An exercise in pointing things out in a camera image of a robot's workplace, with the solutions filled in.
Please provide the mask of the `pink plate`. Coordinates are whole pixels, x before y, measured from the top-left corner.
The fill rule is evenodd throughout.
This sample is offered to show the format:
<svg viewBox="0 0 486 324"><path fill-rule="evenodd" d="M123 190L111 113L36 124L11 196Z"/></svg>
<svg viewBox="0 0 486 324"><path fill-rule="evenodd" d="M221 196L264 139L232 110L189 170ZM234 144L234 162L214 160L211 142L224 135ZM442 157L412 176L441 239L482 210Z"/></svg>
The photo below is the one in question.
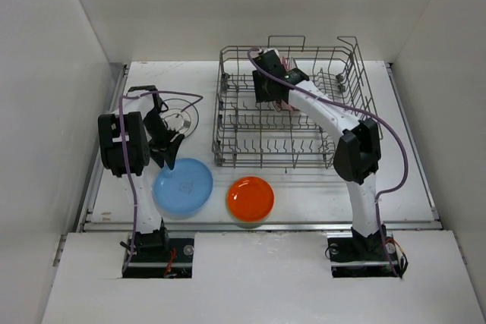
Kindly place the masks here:
<svg viewBox="0 0 486 324"><path fill-rule="evenodd" d="M282 56L280 58L280 61L282 62L282 65L284 66L285 70L286 71L289 71L290 70L289 60L287 58L285 58L284 56ZM277 112L283 112L283 111L293 112L293 111L298 111L297 108L293 107L292 105L288 104L287 102L285 102L283 100L274 101L273 102L273 108Z"/></svg>

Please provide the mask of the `blue plate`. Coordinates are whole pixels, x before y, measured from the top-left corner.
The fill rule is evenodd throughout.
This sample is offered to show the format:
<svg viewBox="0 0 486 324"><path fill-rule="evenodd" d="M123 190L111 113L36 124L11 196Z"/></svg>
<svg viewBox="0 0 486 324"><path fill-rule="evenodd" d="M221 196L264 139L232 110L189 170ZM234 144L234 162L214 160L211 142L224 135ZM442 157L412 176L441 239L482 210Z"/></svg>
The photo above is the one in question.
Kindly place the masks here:
<svg viewBox="0 0 486 324"><path fill-rule="evenodd" d="M198 214L206 205L213 190L210 169L200 160L182 158L175 167L162 168L153 182L156 207L177 219Z"/></svg>

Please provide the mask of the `white plate green rim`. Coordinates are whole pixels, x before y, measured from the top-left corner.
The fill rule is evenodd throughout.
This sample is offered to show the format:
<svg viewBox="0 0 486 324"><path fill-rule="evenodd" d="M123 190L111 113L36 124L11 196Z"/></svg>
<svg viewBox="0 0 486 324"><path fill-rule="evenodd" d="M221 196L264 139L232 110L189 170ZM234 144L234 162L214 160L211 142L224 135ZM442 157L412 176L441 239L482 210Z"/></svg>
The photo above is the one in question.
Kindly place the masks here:
<svg viewBox="0 0 486 324"><path fill-rule="evenodd" d="M197 130L200 122L196 105L181 97L169 98L165 103L167 110L161 114L162 120L169 129L183 134L185 139L188 139Z"/></svg>

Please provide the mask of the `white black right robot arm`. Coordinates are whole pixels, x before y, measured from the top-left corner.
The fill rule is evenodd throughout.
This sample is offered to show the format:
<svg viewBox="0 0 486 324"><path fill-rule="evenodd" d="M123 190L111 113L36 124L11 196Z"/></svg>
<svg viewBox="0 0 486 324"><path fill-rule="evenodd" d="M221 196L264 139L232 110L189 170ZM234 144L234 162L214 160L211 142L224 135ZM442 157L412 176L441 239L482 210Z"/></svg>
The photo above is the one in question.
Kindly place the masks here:
<svg viewBox="0 0 486 324"><path fill-rule="evenodd" d="M304 112L333 140L333 168L346 182L352 206L352 250L370 258L380 247L382 222L377 217L376 173L381 158L380 128L366 112L334 102L298 68L286 70L274 49L249 57L258 101L281 99Z"/></svg>

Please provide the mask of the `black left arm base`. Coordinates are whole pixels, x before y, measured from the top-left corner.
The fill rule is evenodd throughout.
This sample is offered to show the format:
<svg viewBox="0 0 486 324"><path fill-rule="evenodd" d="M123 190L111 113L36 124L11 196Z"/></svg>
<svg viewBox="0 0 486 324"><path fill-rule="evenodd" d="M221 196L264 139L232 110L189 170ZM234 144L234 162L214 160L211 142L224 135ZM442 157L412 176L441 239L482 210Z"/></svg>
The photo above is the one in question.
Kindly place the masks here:
<svg viewBox="0 0 486 324"><path fill-rule="evenodd" d="M192 278L195 240L193 237L171 238L168 251L134 252L129 260L127 247L121 268L122 278Z"/></svg>

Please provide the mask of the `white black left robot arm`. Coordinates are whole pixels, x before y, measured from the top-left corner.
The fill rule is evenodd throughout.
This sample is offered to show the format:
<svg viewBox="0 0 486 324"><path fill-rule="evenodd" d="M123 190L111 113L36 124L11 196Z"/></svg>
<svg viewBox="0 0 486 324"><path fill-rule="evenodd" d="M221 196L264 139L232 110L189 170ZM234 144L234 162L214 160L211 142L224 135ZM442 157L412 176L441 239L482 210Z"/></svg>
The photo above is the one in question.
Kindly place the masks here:
<svg viewBox="0 0 486 324"><path fill-rule="evenodd" d="M118 110L98 117L99 150L103 167L128 189L133 203L129 256L165 259L170 250L162 216L144 188L143 171L155 162L173 170L184 134L168 126L162 113L167 104L154 86L132 87L119 100Z"/></svg>

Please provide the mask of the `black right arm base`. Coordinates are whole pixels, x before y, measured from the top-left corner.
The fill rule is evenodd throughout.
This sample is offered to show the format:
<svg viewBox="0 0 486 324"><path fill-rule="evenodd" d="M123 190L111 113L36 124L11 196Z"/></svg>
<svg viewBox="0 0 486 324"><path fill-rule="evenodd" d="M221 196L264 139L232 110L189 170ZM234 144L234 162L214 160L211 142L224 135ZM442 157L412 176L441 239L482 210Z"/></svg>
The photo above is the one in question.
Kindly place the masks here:
<svg viewBox="0 0 486 324"><path fill-rule="evenodd" d="M409 260L404 250L392 238L383 246L378 238L377 247L359 252L352 237L328 237L325 251L330 260L333 278L403 278Z"/></svg>

